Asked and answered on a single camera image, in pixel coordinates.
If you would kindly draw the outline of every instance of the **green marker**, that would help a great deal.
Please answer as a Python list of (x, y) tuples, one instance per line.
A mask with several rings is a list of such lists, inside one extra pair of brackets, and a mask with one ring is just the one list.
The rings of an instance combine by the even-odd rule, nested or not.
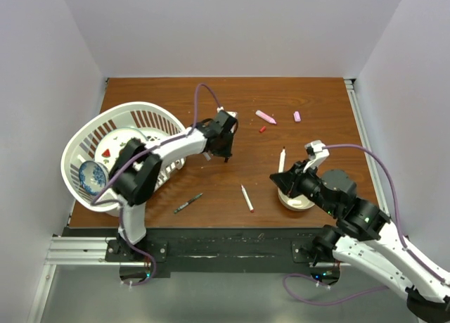
[(203, 195), (203, 193), (200, 193), (196, 196), (194, 196), (191, 200), (189, 200), (188, 202), (184, 203), (183, 205), (180, 205), (175, 211), (174, 213), (177, 214), (180, 210), (186, 208), (188, 205), (190, 205), (192, 202), (194, 202), (195, 200), (197, 200), (198, 198), (200, 198)]

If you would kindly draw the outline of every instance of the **basket rim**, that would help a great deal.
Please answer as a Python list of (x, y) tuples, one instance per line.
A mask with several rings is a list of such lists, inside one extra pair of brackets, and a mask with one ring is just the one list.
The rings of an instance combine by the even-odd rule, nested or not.
[(67, 189), (69, 190), (69, 192), (72, 194), (72, 196), (75, 198), (76, 201), (80, 202), (84, 207), (88, 208), (89, 210), (92, 210), (94, 212), (97, 213), (105, 213), (105, 212), (110, 212), (111, 210), (116, 209), (116, 205), (112, 204), (112, 205), (105, 205), (105, 206), (92, 206), (89, 205), (89, 203), (87, 203), (81, 196), (78, 195), (78, 193), (75, 191), (75, 189), (72, 187), (68, 176), (65, 173), (65, 166), (64, 166), (64, 162), (65, 159), (68, 155), (68, 151), (69, 151), (69, 147), (70, 145), (72, 145), (73, 141), (91, 124), (95, 123), (95, 121), (97, 121), (98, 119), (101, 119), (104, 115), (106, 114), (110, 114), (112, 112), (114, 112), (114, 110), (117, 109), (121, 109), (124, 108), (126, 106), (149, 106), (149, 107), (154, 107), (158, 110), (161, 110), (163, 112), (165, 112), (167, 114), (168, 117), (170, 117), (177, 126), (179, 126), (179, 128), (181, 129), (181, 131), (186, 130), (186, 128), (184, 127), (184, 125), (181, 123), (180, 120), (178, 120), (177, 117), (175, 117), (173, 114), (171, 114), (168, 110), (166, 110), (165, 108), (156, 105), (154, 103), (149, 103), (146, 101), (132, 101), (130, 103), (121, 103), (120, 105), (114, 106), (112, 108), (109, 108), (107, 110), (105, 110), (104, 112), (100, 113), (99, 115), (97, 115), (96, 117), (92, 118), (89, 122), (87, 122), (82, 128), (80, 128), (71, 138), (70, 140), (67, 142), (67, 144), (65, 145), (63, 154), (61, 156), (61, 161), (60, 161), (60, 170), (61, 170), (61, 175), (63, 176), (63, 180), (65, 183), (65, 186), (67, 187)]

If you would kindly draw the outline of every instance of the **white wall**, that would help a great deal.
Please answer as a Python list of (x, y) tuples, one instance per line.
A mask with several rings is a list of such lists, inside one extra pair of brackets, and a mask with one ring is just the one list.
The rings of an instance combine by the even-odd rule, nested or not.
[(66, 0), (110, 77), (356, 77), (400, 0)]
[(449, 3), (402, 0), (356, 80), (369, 138), (397, 185), (406, 233), (448, 270)]
[(102, 76), (64, 0), (0, 0), (0, 30), (0, 322), (25, 322), (73, 204), (60, 157)]

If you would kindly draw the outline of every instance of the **wood grain surface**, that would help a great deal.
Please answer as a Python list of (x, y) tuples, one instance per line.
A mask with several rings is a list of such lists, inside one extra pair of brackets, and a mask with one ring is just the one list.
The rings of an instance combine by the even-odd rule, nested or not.
[[(284, 208), (269, 179), (278, 170), (278, 159), (286, 147), (288, 169), (307, 157), (304, 145), (320, 139), (325, 144), (361, 144), (347, 91), (341, 78), (131, 78), (110, 79), (102, 111), (130, 101), (155, 103), (174, 114), (185, 126), (193, 123), (195, 86), (204, 82), (219, 97), (226, 110), (238, 112), (239, 129), (228, 163), (221, 158), (206, 161), (190, 156), (178, 171), (147, 202), (147, 227), (322, 227), (333, 224), (317, 207), (304, 212)], [(199, 120), (216, 114), (214, 99), (206, 89), (200, 93)], [(270, 125), (256, 110), (274, 115)], [(302, 121), (296, 123), (298, 110)], [(264, 133), (259, 129), (266, 126)], [(364, 154), (335, 149), (319, 170), (338, 168), (358, 184), (361, 197), (376, 202)], [(240, 190), (247, 189), (255, 207), (250, 213)], [(174, 210), (196, 194), (203, 196), (174, 214)], [(80, 204), (71, 227), (116, 227), (117, 218), (94, 213)]]

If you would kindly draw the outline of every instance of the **white basket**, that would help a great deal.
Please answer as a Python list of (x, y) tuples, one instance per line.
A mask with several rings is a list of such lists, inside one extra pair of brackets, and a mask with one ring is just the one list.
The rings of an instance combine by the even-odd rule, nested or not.
[[(79, 184), (79, 166), (86, 160), (93, 160), (101, 139), (119, 128), (134, 128), (141, 131), (149, 141), (155, 141), (185, 130), (185, 127), (171, 113), (153, 103), (124, 103), (101, 113), (88, 122), (69, 141), (61, 158), (61, 173), (70, 193), (84, 207), (94, 212), (106, 212), (118, 216), (117, 205), (90, 205), (92, 195), (88, 194)], [(155, 190), (160, 188), (175, 169), (181, 169), (185, 158), (162, 167), (157, 179)], [(100, 200), (117, 198), (117, 194), (108, 189)]]

